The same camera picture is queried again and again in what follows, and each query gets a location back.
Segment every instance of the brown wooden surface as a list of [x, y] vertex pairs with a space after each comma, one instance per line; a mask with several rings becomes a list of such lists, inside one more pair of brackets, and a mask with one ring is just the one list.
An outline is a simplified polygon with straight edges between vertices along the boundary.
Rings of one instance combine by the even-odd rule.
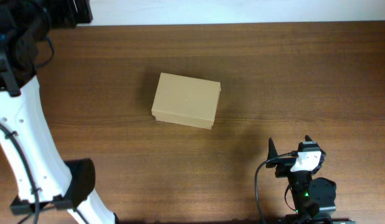
[[[51, 32], [42, 106], [64, 160], [92, 158], [121, 220], [259, 218], [254, 172], [309, 134], [338, 185], [335, 218], [385, 223], [385, 22], [80, 27]], [[161, 72], [221, 82], [212, 131], [156, 122]], [[267, 216], [291, 213], [287, 179], [262, 170]], [[0, 149], [0, 223], [17, 194]], [[75, 223], [66, 212], [41, 223]]]

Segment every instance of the white wall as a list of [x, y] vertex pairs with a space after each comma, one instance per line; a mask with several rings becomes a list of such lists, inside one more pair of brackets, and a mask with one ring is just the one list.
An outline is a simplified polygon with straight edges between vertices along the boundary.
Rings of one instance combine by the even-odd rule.
[[385, 0], [91, 0], [92, 25], [385, 20]]

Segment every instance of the beige box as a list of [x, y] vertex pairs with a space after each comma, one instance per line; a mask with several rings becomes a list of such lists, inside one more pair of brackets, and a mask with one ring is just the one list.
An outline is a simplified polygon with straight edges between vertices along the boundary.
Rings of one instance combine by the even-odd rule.
[[220, 83], [162, 73], [151, 110], [157, 121], [212, 129]]

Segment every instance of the black cable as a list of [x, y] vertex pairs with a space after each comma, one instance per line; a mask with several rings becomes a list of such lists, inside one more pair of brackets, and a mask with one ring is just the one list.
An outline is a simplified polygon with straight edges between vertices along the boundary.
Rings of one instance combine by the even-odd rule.
[[31, 170], [29, 168], [29, 165], [26, 161], [25, 155], [24, 155], [21, 147], [19, 146], [17, 140], [14, 138], [15, 133], [10, 132], [1, 123], [0, 123], [0, 130], [6, 135], [6, 139], [10, 139], [10, 141], [12, 142], [14, 147], [16, 148], [16, 150], [19, 154], [19, 157], [21, 158], [22, 163], [24, 164], [24, 168], [25, 168], [26, 174], [28, 176], [29, 183], [31, 183], [31, 186], [32, 186], [32, 192], [31, 193], [35, 197], [35, 213], [34, 213], [35, 215], [34, 215], [34, 219], [33, 219], [33, 224], [37, 224], [37, 221], [39, 219], [39, 213], [40, 213], [40, 203], [39, 203], [39, 194], [37, 193], [38, 189], [37, 189], [36, 184], [33, 180]]
[[[40, 212], [46, 212], [46, 211], [50, 211], [50, 210], [53, 210], [55, 209], [55, 207], [47, 207], [47, 208], [43, 208]], [[22, 220], [20, 220], [19, 222], [17, 222], [17, 224], [22, 224], [24, 223], [26, 220], [28, 220], [31, 216], [32, 216], [33, 213], [30, 213], [28, 214], [27, 216], [25, 216], [25, 218], [23, 218]]]
[[265, 217], [263, 215], [263, 212], [262, 212], [262, 209], [260, 208], [260, 203], [259, 203], [259, 194], [258, 194], [258, 190], [257, 190], [257, 174], [259, 173], [259, 170], [260, 168], [262, 168], [262, 166], [266, 165], [266, 163], [268, 162], [272, 162], [274, 160], [277, 160], [281, 157], [285, 157], [285, 156], [291, 156], [292, 153], [289, 152], [289, 153], [286, 153], [286, 154], [282, 154], [282, 155], [279, 155], [273, 159], [268, 159], [266, 161], [264, 161], [261, 165], [258, 166], [257, 170], [256, 170], [256, 173], [255, 173], [255, 196], [256, 196], [256, 205], [257, 205], [257, 210], [259, 211], [259, 214], [260, 214], [260, 219], [262, 221], [263, 224], [267, 224], [266, 223], [266, 220], [265, 220]]
[[284, 200], [285, 200], [285, 203], [288, 205], [288, 207], [290, 207], [292, 211], [295, 211], [295, 209], [293, 209], [293, 208], [288, 204], [288, 202], [287, 202], [287, 193], [288, 193], [288, 191], [290, 190], [290, 187], [291, 187], [291, 185], [288, 184], [287, 189], [285, 189]]
[[54, 58], [55, 50], [54, 50], [54, 44], [53, 44], [52, 39], [49, 36], [46, 36], [46, 37], [44, 37], [43, 40], [46, 40], [47, 43], [49, 43], [49, 46], [50, 46], [50, 49], [51, 49], [51, 56], [45, 62], [43, 62], [43, 63], [41, 63], [39, 65], [36, 65], [36, 69], [37, 70], [43, 68], [44, 66], [46, 66]]

